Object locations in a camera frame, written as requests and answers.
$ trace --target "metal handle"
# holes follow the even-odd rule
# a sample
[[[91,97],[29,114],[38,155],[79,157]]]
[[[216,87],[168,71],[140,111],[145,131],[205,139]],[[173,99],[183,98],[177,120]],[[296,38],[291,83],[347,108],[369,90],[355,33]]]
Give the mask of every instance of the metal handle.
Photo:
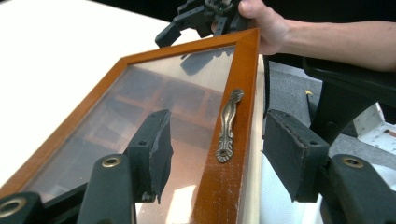
[[[233,119],[236,115],[236,103],[241,101],[243,96],[242,90],[233,90],[230,99],[221,111],[219,149],[216,151],[216,158],[221,163],[229,161],[233,156]]]

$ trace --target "forearm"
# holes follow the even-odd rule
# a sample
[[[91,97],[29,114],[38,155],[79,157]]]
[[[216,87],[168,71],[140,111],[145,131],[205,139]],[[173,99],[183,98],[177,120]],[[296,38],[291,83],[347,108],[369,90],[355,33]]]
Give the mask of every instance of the forearm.
[[[310,23],[286,21],[279,52],[396,72],[396,23]]]

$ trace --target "gray floor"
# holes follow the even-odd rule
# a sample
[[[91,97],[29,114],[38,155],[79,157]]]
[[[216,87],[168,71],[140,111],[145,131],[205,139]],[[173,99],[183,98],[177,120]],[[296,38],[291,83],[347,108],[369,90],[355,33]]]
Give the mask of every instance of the gray floor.
[[[279,63],[270,63],[270,69],[270,108],[287,112],[308,126],[310,121],[305,91],[320,94],[320,81],[307,76],[301,69]],[[335,140],[330,149],[330,156],[341,153],[396,170],[395,155],[364,144],[354,137],[341,134]]]

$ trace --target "ornate handle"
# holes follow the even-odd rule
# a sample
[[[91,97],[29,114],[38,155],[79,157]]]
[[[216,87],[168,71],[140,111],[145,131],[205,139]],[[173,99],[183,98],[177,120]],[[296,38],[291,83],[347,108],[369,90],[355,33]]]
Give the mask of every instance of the ornate handle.
[[[236,114],[236,103],[244,96],[242,90],[236,89],[231,92],[230,100],[221,111],[221,132],[219,136],[219,149],[216,158],[219,162],[229,161],[233,156],[233,118]]]

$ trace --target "wooden frame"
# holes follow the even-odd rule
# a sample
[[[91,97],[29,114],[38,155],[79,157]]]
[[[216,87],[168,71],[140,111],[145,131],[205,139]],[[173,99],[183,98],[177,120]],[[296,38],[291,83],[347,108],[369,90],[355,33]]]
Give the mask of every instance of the wooden frame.
[[[238,109],[242,111],[238,111],[233,122],[234,135],[238,136],[233,142],[235,151],[229,162],[219,163],[216,160],[215,153],[219,144],[218,136],[221,126],[218,117],[193,208],[191,223],[236,223],[241,218],[244,200],[256,87],[258,44],[259,31],[253,29],[121,58],[35,154],[0,189],[0,197],[23,189],[128,65],[208,49],[235,46],[233,64],[221,101],[221,104],[225,105],[230,92],[236,88],[242,89],[245,93],[244,99],[238,106]]]

